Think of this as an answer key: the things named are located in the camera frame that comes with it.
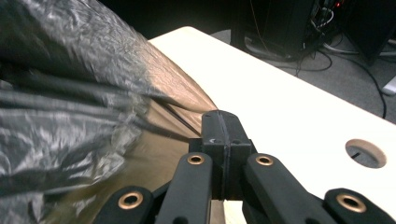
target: computer tower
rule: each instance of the computer tower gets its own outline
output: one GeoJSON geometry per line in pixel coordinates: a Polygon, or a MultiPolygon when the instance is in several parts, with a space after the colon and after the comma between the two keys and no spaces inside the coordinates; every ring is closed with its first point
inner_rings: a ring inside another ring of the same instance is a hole
{"type": "Polygon", "coordinates": [[[337,23],[372,65],[396,30],[396,0],[343,0],[337,23]]]}
{"type": "Polygon", "coordinates": [[[247,0],[247,49],[299,58],[336,34],[338,0],[247,0]]]}

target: white table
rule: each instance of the white table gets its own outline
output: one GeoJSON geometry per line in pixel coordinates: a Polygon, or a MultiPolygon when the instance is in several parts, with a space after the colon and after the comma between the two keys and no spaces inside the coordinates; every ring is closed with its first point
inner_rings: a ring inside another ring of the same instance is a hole
{"type": "Polygon", "coordinates": [[[219,109],[234,113],[259,152],[279,158],[309,192],[323,198],[329,189],[352,189],[396,218],[395,125],[193,28],[150,42],[219,109]],[[380,148],[386,165],[373,169],[350,159],[352,139],[380,148]]]}

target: plastic bag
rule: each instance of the plastic bag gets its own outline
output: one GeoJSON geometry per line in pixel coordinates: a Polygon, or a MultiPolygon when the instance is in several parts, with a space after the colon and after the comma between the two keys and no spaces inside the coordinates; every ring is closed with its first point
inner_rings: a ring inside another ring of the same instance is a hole
{"type": "Polygon", "coordinates": [[[0,1],[0,222],[92,222],[116,190],[155,190],[216,109],[93,0],[0,1]]]}

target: hole in table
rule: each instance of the hole in table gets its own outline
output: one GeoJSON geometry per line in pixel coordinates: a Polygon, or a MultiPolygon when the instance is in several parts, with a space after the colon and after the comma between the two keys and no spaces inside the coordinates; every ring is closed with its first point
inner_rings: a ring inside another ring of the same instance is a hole
{"type": "Polygon", "coordinates": [[[381,168],[387,163],[387,157],[379,147],[361,139],[346,142],[346,153],[358,164],[369,168],[381,168]]]}

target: cable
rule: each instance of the cable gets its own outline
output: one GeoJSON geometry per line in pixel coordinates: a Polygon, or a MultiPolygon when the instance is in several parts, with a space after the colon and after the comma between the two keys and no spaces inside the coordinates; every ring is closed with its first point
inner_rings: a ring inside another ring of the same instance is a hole
{"type": "Polygon", "coordinates": [[[344,34],[343,33],[341,33],[341,37],[340,37],[340,40],[338,40],[338,42],[335,44],[335,45],[329,45],[330,47],[337,47],[338,45],[340,45],[341,44],[341,42],[343,42],[343,40],[344,40],[344,34]]]}
{"type": "MultiPolygon", "coordinates": [[[[266,20],[266,22],[268,21],[268,12],[269,12],[269,10],[270,10],[271,1],[270,1],[269,4],[270,4],[270,5],[268,6],[267,20],[266,20]]],[[[262,40],[262,35],[260,34],[259,25],[257,24],[256,14],[254,13],[254,7],[253,7],[253,3],[251,3],[251,0],[250,0],[250,8],[251,8],[251,12],[252,12],[252,14],[253,14],[253,20],[254,20],[254,24],[256,25],[256,30],[257,30],[257,34],[259,35],[259,39],[260,39],[260,41],[262,42],[262,44],[264,45],[264,48],[265,48],[267,51],[269,51],[268,48],[267,48],[267,46],[265,45],[264,41],[262,40]]]]}
{"type": "Polygon", "coordinates": [[[325,56],[328,60],[329,60],[329,65],[327,65],[324,68],[318,68],[318,69],[305,69],[305,68],[301,68],[301,63],[303,62],[303,60],[299,61],[299,64],[297,64],[297,67],[290,67],[290,66],[276,66],[277,68],[284,68],[284,69],[296,69],[296,76],[298,76],[298,74],[300,73],[300,71],[305,71],[305,72],[322,72],[322,71],[326,71],[327,69],[332,67],[332,58],[327,55],[325,52],[318,50],[319,53],[321,53],[323,56],[325,56]]]}
{"type": "Polygon", "coordinates": [[[318,15],[318,12],[319,12],[319,9],[320,9],[320,4],[319,4],[318,0],[315,1],[314,7],[316,7],[315,8],[315,13],[311,12],[311,20],[313,20],[318,15]]]}
{"type": "Polygon", "coordinates": [[[332,55],[335,56],[335,57],[338,57],[338,58],[341,58],[341,59],[344,59],[344,60],[347,60],[347,61],[350,61],[350,62],[356,64],[359,68],[364,70],[369,75],[369,77],[372,79],[372,81],[375,84],[375,87],[376,87],[376,89],[378,91],[379,97],[381,98],[381,102],[382,102],[382,106],[383,106],[382,119],[385,119],[385,117],[387,116],[387,103],[385,102],[385,99],[384,99],[384,93],[382,93],[381,88],[379,87],[378,82],[376,81],[376,79],[373,76],[373,74],[361,63],[358,63],[358,62],[356,62],[356,61],[354,61],[352,59],[348,59],[348,58],[342,57],[342,56],[337,55],[337,54],[332,54],[332,55]]]}
{"type": "Polygon", "coordinates": [[[327,12],[326,15],[323,17],[323,20],[324,20],[325,17],[327,17],[327,14],[328,14],[329,12],[332,14],[332,16],[331,16],[327,21],[325,21],[325,22],[323,22],[321,25],[317,26],[318,28],[320,28],[320,27],[322,27],[322,26],[325,26],[325,25],[329,24],[329,22],[331,22],[332,19],[334,18],[334,13],[332,12],[331,9],[326,8],[326,7],[323,7],[323,8],[322,8],[322,11],[326,11],[326,12],[327,12]]]}
{"type": "Polygon", "coordinates": [[[352,51],[352,50],[344,50],[344,49],[335,49],[332,46],[324,43],[323,47],[325,49],[328,49],[329,51],[335,52],[335,53],[341,53],[341,54],[359,54],[357,51],[352,51]]]}
{"type": "Polygon", "coordinates": [[[317,57],[317,52],[314,51],[314,53],[311,54],[311,59],[312,59],[312,60],[315,60],[316,57],[317,57]]]}

